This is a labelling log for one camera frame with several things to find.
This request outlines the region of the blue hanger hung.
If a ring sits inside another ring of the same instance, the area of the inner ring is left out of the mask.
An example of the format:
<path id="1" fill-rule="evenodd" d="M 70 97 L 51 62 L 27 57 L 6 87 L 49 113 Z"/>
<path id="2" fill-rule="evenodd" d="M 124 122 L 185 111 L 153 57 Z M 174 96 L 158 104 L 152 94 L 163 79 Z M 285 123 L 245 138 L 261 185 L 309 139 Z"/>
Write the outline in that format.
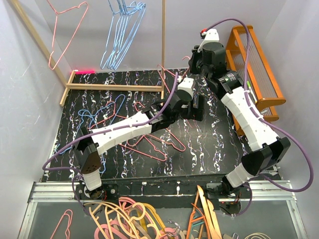
<path id="1" fill-rule="evenodd" d="M 145 11 L 146 11 L 146 4 L 144 2 L 137 2 L 137 11 L 136 13 L 132 16 L 130 24 L 129 24 L 129 37 L 127 38 L 127 41 L 125 42 L 125 47 L 124 47 L 124 57 L 126 56 L 133 40 L 134 37 L 137 34 L 137 31 L 139 29 L 139 26 L 141 24 L 141 21 L 144 17 Z"/>
<path id="2" fill-rule="evenodd" d="M 116 33 L 114 39 L 113 50 L 110 53 L 108 59 L 108 68 L 110 70 L 116 70 L 117 61 L 120 59 L 120 55 L 124 52 L 125 42 L 129 37 L 129 24 L 132 16 L 137 11 L 137 4 L 135 1 L 127 5 L 124 0 L 119 0 L 120 17 L 116 25 Z"/>
<path id="3" fill-rule="evenodd" d="M 101 69 L 105 69 L 105 68 L 109 69 L 108 59 L 109 59 L 110 53 L 113 50 L 115 33 L 116 33 L 116 25 L 120 17 L 118 0 L 109 0 L 108 4 L 111 10 L 112 18 L 111 18 L 111 23 L 110 23 L 110 27 L 108 31 L 107 40 L 106 40 L 105 51 L 102 55 L 101 62 L 100 62 Z"/>

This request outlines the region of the pink wire hanger hung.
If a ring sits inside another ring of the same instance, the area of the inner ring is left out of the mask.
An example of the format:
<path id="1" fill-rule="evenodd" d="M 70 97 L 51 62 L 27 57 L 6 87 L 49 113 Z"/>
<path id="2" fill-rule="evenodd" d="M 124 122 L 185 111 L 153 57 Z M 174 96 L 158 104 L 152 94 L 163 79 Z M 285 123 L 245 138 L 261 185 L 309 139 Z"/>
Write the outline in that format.
<path id="1" fill-rule="evenodd" d="M 88 13 L 89 4 L 87 1 L 78 1 L 74 5 L 59 9 L 51 0 L 47 3 L 54 13 L 48 66 L 51 70 L 55 70 L 78 33 Z"/>

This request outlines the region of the light blue wire hanger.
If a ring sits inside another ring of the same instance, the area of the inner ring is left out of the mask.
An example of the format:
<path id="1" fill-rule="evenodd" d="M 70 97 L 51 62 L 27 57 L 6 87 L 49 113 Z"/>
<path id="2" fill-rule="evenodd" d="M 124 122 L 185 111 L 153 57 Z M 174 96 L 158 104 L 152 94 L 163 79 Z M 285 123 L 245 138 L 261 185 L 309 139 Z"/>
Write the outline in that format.
<path id="1" fill-rule="evenodd" d="M 116 0 L 116 10 L 111 1 L 108 1 L 112 12 L 111 23 L 106 40 L 105 51 L 102 55 L 100 68 L 117 70 L 124 58 L 124 36 L 129 21 L 129 13 L 124 0 Z"/>

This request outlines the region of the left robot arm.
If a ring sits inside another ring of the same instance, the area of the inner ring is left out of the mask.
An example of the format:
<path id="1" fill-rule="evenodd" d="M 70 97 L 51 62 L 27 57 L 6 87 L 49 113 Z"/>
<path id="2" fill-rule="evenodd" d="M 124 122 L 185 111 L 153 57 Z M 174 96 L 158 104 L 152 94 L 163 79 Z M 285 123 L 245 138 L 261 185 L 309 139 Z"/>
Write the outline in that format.
<path id="1" fill-rule="evenodd" d="M 167 100 L 153 103 L 144 110 L 114 123 L 108 127 L 89 131 L 81 128 L 76 138 L 78 142 L 72 150 L 80 166 L 84 179 L 84 193 L 90 199 L 99 199 L 103 186 L 99 169 L 102 165 L 100 156 L 110 148 L 132 138 L 151 134 L 168 128 L 179 119 L 201 121 L 204 114 L 204 98 L 198 98 L 198 107 L 193 101 L 193 78 L 178 78 L 176 89 Z"/>

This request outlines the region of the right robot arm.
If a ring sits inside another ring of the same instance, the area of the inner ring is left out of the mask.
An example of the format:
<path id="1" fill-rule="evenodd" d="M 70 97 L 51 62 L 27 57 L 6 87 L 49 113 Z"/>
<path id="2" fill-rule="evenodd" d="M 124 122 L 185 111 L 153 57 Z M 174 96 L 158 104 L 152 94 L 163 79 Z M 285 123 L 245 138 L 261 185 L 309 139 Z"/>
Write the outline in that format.
<path id="1" fill-rule="evenodd" d="M 208 189 L 211 194 L 232 198 L 240 192 L 240 186 L 280 162 L 291 143 L 262 122 L 263 116 L 246 96 L 240 75 L 227 70 L 226 50 L 219 43 L 217 30 L 204 29 L 200 35 L 203 41 L 193 48 L 188 62 L 190 72 L 205 78 L 208 88 L 235 116 L 251 148 L 240 164 L 222 178 L 220 185 Z"/>

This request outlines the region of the wooden hangers pile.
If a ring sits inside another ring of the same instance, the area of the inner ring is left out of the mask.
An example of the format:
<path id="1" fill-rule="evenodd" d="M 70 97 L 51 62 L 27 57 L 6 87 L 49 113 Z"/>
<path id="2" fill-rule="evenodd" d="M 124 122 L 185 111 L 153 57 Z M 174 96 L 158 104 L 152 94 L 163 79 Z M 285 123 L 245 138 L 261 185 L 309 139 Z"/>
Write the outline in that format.
<path id="1" fill-rule="evenodd" d="M 233 236 L 222 234 L 213 203 L 209 201 L 202 187 L 197 185 L 195 201 L 192 203 L 192 212 L 189 217 L 186 231 L 186 239 L 193 239 L 192 231 L 199 227 L 197 239 L 202 239 L 204 233 L 208 239 L 238 239 L 239 236 L 234 233 Z"/>

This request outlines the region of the pile of plastic hangers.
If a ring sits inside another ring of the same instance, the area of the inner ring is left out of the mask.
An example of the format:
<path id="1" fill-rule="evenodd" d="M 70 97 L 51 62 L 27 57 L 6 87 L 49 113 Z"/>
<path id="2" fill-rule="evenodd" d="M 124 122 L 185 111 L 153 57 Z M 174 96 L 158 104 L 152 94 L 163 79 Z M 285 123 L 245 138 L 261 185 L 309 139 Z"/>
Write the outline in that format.
<path id="1" fill-rule="evenodd" d="M 147 203 L 120 197 L 119 202 L 85 203 L 97 228 L 95 239 L 185 239 L 186 231 L 168 220 L 165 225 L 155 208 Z"/>

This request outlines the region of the orange wooden shelf rack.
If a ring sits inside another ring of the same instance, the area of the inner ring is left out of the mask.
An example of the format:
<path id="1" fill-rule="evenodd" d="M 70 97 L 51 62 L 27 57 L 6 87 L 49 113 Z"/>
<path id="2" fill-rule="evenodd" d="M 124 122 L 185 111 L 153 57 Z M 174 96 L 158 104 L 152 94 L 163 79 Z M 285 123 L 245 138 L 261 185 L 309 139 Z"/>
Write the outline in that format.
<path id="1" fill-rule="evenodd" d="M 286 102 L 273 71 L 267 61 L 266 55 L 257 39 L 253 26 L 247 26 L 250 43 L 243 26 L 232 28 L 226 45 L 226 62 L 228 69 L 236 71 L 241 78 L 244 77 L 246 56 L 249 56 L 247 66 L 247 81 L 250 82 L 257 98 L 256 108 L 267 122 L 279 119 L 275 106 Z"/>

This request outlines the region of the green white pen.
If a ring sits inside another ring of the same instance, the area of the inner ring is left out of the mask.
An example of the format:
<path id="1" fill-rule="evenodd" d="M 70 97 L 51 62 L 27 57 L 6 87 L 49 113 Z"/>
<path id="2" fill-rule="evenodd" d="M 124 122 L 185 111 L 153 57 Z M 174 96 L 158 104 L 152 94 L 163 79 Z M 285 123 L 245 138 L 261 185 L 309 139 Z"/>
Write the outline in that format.
<path id="1" fill-rule="evenodd" d="M 255 96 L 254 90 L 252 89 L 251 84 L 250 84 L 249 81 L 247 81 L 247 87 L 248 87 L 248 90 L 249 90 L 250 97 L 252 98 L 252 101 L 256 104 L 257 103 L 257 98 Z"/>

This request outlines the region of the pink plastic marker strip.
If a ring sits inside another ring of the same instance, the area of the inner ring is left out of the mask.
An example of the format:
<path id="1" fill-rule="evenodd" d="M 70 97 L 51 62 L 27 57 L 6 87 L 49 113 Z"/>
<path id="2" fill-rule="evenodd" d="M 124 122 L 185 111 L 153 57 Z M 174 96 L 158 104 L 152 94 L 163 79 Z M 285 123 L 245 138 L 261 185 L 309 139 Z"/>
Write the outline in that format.
<path id="1" fill-rule="evenodd" d="M 94 70 L 74 70 L 74 73 L 76 74 L 76 75 L 82 75 L 82 74 L 95 74 L 96 73 L 96 71 L 94 71 Z"/>

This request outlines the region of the wooden clothes rack frame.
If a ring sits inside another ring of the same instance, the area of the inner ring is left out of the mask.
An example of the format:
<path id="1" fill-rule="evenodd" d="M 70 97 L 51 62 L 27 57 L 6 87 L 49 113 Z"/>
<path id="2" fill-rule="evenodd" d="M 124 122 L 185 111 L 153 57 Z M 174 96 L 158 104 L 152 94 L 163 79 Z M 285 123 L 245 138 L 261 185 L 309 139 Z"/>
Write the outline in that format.
<path id="1" fill-rule="evenodd" d="M 22 21 L 24 27 L 29 32 L 30 36 L 33 38 L 35 43 L 37 44 L 39 50 L 42 52 L 44 57 L 48 60 L 49 59 L 49 50 L 47 49 L 45 43 L 43 42 L 42 38 L 38 34 L 36 28 L 32 24 L 31 20 L 29 19 L 28 15 L 24 11 L 23 7 L 21 6 L 18 0 L 8 0 L 10 5 L 15 10 L 15 13 Z M 161 65 L 164 66 L 165 61 L 165 20 L 166 20 L 166 1 L 161 1 Z M 62 71 L 59 67 L 53 70 L 64 86 L 64 93 L 60 100 L 59 105 L 63 107 L 65 105 L 68 93 L 70 90 L 94 90 L 94 91 L 132 91 L 132 92 L 161 92 L 161 85 L 160 86 L 146 86 L 146 85 L 114 85 L 114 84 L 80 84 L 80 83 L 73 83 L 75 73 L 74 70 L 71 71 L 68 81 L 63 76 Z"/>

